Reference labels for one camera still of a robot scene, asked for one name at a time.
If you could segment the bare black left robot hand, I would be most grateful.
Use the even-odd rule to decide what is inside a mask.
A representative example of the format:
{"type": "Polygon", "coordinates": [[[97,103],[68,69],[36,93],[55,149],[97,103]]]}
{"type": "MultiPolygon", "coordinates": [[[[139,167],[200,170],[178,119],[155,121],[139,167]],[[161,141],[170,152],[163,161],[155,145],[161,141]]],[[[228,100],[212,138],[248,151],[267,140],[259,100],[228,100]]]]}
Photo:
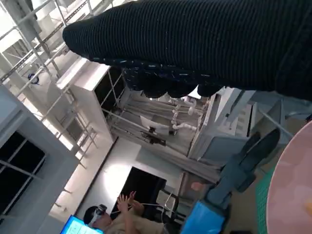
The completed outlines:
{"type": "Polygon", "coordinates": [[[233,191],[244,192],[256,179],[255,170],[277,147],[280,130],[264,137],[255,133],[242,150],[221,168],[219,181],[198,200],[180,230],[181,234],[220,234],[230,214],[233,191]]]}

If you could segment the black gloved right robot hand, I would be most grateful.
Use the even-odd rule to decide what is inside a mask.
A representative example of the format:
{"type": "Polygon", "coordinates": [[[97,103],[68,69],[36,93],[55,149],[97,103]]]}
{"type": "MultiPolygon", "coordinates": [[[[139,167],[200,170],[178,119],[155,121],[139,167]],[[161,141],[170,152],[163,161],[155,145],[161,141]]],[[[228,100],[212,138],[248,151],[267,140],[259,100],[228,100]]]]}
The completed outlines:
{"type": "Polygon", "coordinates": [[[71,23],[62,37],[150,98],[223,87],[312,98],[309,0],[137,0],[71,23]]]}

